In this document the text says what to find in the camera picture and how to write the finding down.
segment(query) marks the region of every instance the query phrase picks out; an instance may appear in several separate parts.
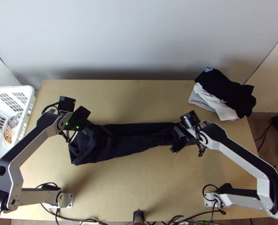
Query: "black robot arm segment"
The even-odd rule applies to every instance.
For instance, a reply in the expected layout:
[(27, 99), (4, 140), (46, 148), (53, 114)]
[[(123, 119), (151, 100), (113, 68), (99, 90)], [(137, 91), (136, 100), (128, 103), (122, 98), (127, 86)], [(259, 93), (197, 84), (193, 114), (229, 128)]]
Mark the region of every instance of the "black robot arm segment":
[(0, 211), (8, 213), (19, 206), (44, 202), (55, 208), (72, 206), (73, 195), (63, 193), (61, 188), (22, 188), (20, 166), (47, 138), (61, 134), (73, 114), (74, 99), (61, 96), (57, 104), (58, 114), (43, 112), (36, 127), (0, 159)]
[(207, 147), (220, 151), (257, 179), (257, 190), (235, 189), (226, 183), (215, 192), (205, 193), (209, 200), (205, 199), (205, 205), (213, 207), (213, 200), (218, 200), (218, 208), (235, 204), (264, 210), (270, 217), (278, 219), (278, 173), (275, 168), (231, 140), (219, 125), (209, 121), (200, 122), (194, 111), (181, 119), (179, 127), (182, 127), (182, 131), (186, 129), (191, 135), (189, 137), (194, 137), (203, 149)]

